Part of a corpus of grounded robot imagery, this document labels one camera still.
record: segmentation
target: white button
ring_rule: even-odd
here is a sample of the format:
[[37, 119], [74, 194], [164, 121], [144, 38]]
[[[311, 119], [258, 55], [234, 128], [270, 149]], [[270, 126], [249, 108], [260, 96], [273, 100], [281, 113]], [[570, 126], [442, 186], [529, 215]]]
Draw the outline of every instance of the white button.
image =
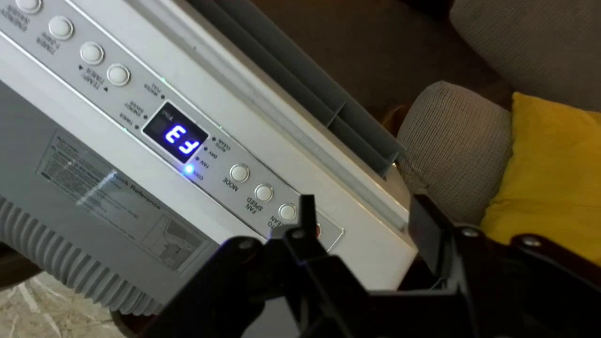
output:
[[48, 31], [50, 31], [50, 36], [54, 36], [55, 40], [69, 40], [74, 32], [74, 27], [65, 17], [52, 17]]
[[273, 201], [273, 190], [266, 185], [258, 185], [255, 188], [255, 198], [264, 203]]
[[78, 57], [85, 64], [101, 64], [104, 61], [104, 49], [93, 42], [82, 44]]
[[16, 0], [16, 8], [24, 14], [37, 14], [40, 10], [40, 0]]
[[245, 183], [249, 179], [249, 170], [241, 164], [234, 164], [230, 170], [228, 170], [228, 177], [236, 183]]
[[108, 70], [106, 70], [106, 79], [108, 83], [112, 83], [114, 87], [123, 87], [129, 83], [131, 79], [131, 72], [121, 66], [121, 64], [112, 64]]
[[277, 209], [277, 215], [279, 215], [279, 218], [285, 220], [285, 222], [294, 222], [294, 220], [296, 220], [296, 209], [290, 207], [290, 205], [281, 205], [281, 207]]

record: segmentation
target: air vent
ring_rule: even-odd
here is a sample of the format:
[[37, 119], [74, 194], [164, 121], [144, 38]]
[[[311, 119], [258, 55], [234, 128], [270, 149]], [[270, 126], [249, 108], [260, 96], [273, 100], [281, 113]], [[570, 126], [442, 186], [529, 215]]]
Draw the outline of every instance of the air vent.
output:
[[161, 309], [146, 294], [3, 198], [0, 198], [0, 241], [110, 312], [151, 316]]
[[189, 4], [375, 173], [392, 166], [395, 140], [251, 2]]

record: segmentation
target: couch cushion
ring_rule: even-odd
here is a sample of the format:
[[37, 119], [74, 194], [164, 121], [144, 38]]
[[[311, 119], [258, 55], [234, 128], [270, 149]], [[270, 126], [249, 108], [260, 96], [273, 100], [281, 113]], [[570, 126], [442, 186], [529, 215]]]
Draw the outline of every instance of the couch cushion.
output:
[[452, 220], [478, 224], [510, 153], [510, 115], [450, 83], [418, 94], [399, 132], [397, 168]]
[[454, 0], [450, 21], [514, 89], [601, 111], [598, 0]]
[[514, 94], [512, 156], [482, 220], [495, 241], [538, 233], [601, 265], [601, 115]]

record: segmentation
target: air conditioner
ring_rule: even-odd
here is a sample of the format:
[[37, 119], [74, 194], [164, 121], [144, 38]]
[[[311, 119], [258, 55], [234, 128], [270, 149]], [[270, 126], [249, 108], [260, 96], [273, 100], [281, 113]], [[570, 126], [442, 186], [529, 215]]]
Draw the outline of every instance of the air conditioner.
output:
[[230, 237], [316, 201], [367, 290], [414, 258], [397, 145], [249, 2], [0, 0], [0, 239], [155, 314]]

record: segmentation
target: yellow pillow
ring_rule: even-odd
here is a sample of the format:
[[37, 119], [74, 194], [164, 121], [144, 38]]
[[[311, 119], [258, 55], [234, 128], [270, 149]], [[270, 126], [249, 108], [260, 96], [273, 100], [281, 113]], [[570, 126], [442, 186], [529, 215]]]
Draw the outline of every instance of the yellow pillow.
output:
[[601, 113], [512, 94], [512, 156], [482, 230], [536, 233], [601, 265]]

